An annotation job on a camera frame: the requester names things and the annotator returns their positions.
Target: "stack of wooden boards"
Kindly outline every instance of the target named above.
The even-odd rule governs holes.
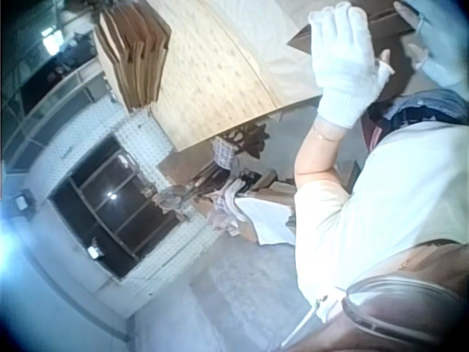
[[[117,99],[131,113],[158,100],[171,29],[145,1],[100,14],[98,59]]]

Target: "window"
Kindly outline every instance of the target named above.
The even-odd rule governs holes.
[[[119,278],[179,224],[151,202],[156,190],[114,137],[82,161],[51,195],[77,238],[97,246],[102,265]]]

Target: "white work glove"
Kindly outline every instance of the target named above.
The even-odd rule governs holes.
[[[316,83],[323,88],[319,115],[351,128],[394,73],[374,57],[366,13],[341,2],[309,15]],[[383,59],[389,51],[383,52]]]

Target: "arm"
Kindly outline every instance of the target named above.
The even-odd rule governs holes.
[[[376,100],[392,68],[389,51],[374,58],[366,14],[350,3],[312,12],[311,55],[318,86],[324,94],[318,118],[295,161],[297,187],[317,180],[339,183],[333,169],[348,128]]]

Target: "white t-shirt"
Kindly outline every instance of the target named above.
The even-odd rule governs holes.
[[[296,269],[310,304],[417,244],[469,242],[468,150],[468,127],[420,122],[378,144],[351,196],[330,181],[301,187]]]

